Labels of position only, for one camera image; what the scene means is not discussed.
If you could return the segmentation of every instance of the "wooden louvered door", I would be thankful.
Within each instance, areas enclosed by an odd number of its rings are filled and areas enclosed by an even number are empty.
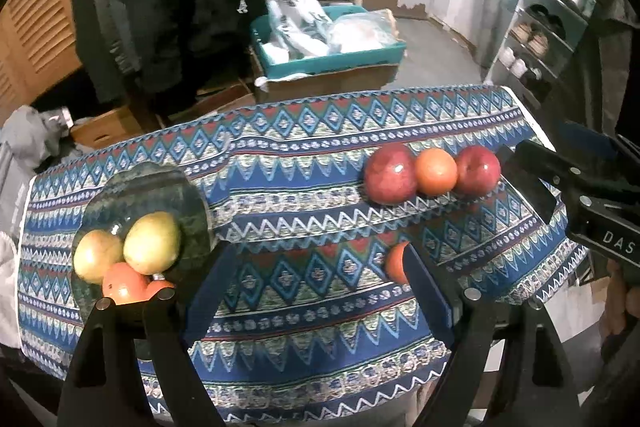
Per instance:
[[[8,0],[0,12],[0,41],[8,49],[12,86],[22,84],[20,103],[33,102],[81,66],[71,0]]]
[[[9,47],[0,36],[0,125],[23,103],[26,103],[24,85],[15,74]]]

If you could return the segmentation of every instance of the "concrete floor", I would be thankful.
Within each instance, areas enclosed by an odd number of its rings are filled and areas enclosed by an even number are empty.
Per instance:
[[[455,34],[429,21],[397,19],[407,55],[396,80],[387,87],[436,87],[480,84],[480,68]]]

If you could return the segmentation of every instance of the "plastic bag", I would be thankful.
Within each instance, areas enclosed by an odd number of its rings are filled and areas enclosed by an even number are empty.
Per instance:
[[[350,13],[338,17],[327,30],[329,54],[379,50],[398,42],[391,10]]]

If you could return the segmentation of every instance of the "patterned tablecloth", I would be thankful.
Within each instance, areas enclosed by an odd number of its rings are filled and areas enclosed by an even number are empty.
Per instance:
[[[361,92],[242,108],[50,169],[33,182],[20,242],[22,350],[64,378],[82,330],[69,284],[82,213],[116,172],[151,161],[182,169],[217,236],[254,254],[190,349],[224,418],[331,418],[399,396],[439,375],[447,351],[409,286],[386,278],[390,246],[411,240],[462,287],[514,303],[546,301],[586,252],[564,236],[562,206],[547,226],[504,179],[474,202],[381,208],[362,197],[363,163],[392,141],[497,150],[533,138],[532,125],[500,87]],[[163,412],[151,363],[140,367]]]

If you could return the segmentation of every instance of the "shelf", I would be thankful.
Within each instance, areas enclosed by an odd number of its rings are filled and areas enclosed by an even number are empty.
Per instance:
[[[553,70],[549,66],[547,66],[544,63],[544,61],[541,58],[539,58],[533,51],[531,51],[526,45],[522,44],[522,42],[520,42],[518,40],[518,38],[513,33],[511,33],[511,30],[509,30],[507,35],[508,35],[508,38],[510,38],[513,41],[514,45],[511,47],[511,49],[513,49],[513,51],[517,51],[518,49],[520,49],[520,50],[526,52],[527,55],[529,55],[529,57],[531,57],[533,60],[535,60],[540,65],[540,67],[542,67],[543,70],[545,70],[548,74],[551,75],[551,77],[553,79],[555,79],[555,80],[558,79],[558,75],[555,74],[553,72]]]
[[[572,8],[569,5],[569,3],[565,3],[564,0],[554,0],[554,1],[557,2],[560,6],[562,6],[562,8],[564,8],[568,12],[574,14],[575,18],[583,22],[584,25],[587,25],[589,23],[589,20],[584,15],[582,15],[582,12],[579,12],[577,8]]]
[[[568,51],[570,52],[574,52],[574,49],[567,44],[566,41],[562,40],[560,35],[557,35],[556,33],[554,33],[553,31],[551,31],[551,29],[548,28],[548,26],[545,25],[545,23],[541,22],[539,19],[536,19],[533,15],[531,15],[529,12],[527,12],[525,9],[517,7],[516,8],[516,12],[519,13],[520,15],[524,16],[524,18],[526,18],[528,20],[528,22],[531,23],[535,23],[538,26],[540,26],[544,32],[548,35],[551,35],[553,38],[555,38],[558,42],[560,42]]]

